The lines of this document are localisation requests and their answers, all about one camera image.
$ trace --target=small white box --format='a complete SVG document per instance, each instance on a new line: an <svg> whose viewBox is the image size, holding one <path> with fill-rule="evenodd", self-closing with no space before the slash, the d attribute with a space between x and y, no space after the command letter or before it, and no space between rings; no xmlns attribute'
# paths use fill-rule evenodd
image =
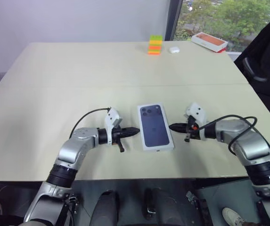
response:
<svg viewBox="0 0 270 226"><path fill-rule="evenodd" d="M144 151L170 151L174 148L161 103L138 106L138 116Z"/></svg>
<svg viewBox="0 0 270 226"><path fill-rule="evenodd" d="M216 53L224 51L228 45L227 41L216 38L204 32L200 32L192 36L191 41L200 46L204 46Z"/></svg>

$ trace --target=white wall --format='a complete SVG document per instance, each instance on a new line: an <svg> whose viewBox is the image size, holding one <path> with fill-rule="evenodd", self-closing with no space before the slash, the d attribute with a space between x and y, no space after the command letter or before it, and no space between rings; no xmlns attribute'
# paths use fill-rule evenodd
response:
<svg viewBox="0 0 270 226"><path fill-rule="evenodd" d="M147 41L169 0L0 0L0 72L30 42Z"/></svg>

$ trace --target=white table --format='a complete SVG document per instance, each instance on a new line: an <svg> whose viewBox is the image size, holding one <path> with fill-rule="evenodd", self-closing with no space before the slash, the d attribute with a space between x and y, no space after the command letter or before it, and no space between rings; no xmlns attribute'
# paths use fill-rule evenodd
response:
<svg viewBox="0 0 270 226"><path fill-rule="evenodd" d="M184 122L198 102L208 120L226 114L256 116L270 142L270 113L226 53L191 42L164 42L159 56L147 43L35 43L0 82L0 181L45 180L61 145L86 112L114 107L121 126L139 127L137 105L162 102L168 123ZM167 49L178 46L180 53ZM103 127L104 112L85 127ZM77 179L208 178L245 176L227 145L184 142L172 131L175 149L146 153L140 134L122 139L126 152L100 145L91 150Z"/></svg>

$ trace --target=white bracket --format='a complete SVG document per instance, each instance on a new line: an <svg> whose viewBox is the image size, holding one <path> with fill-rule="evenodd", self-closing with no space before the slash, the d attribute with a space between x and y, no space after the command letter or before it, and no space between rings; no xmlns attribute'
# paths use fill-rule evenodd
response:
<svg viewBox="0 0 270 226"><path fill-rule="evenodd" d="M107 143L109 145L112 144L112 129L117 128L121 121L122 118L120 117L119 113L114 108L111 108L105 117Z"/></svg>
<svg viewBox="0 0 270 226"><path fill-rule="evenodd" d="M192 117L195 118L196 124L198 124L199 128L204 126L207 123L206 112L196 102L193 102L186 109L185 117L189 118L189 116L192 116ZM205 130L202 129L202 130L199 131L199 133L200 133L201 140L206 140L206 138L205 138Z"/></svg>

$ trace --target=chair armrest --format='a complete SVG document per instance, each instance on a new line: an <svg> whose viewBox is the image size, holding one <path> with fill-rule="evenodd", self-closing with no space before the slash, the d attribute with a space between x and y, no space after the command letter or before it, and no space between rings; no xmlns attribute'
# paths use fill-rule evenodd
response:
<svg viewBox="0 0 270 226"><path fill-rule="evenodd" d="M260 82L265 82L268 80L268 76L253 58L244 58L243 65L245 74L247 74L250 78Z"/></svg>

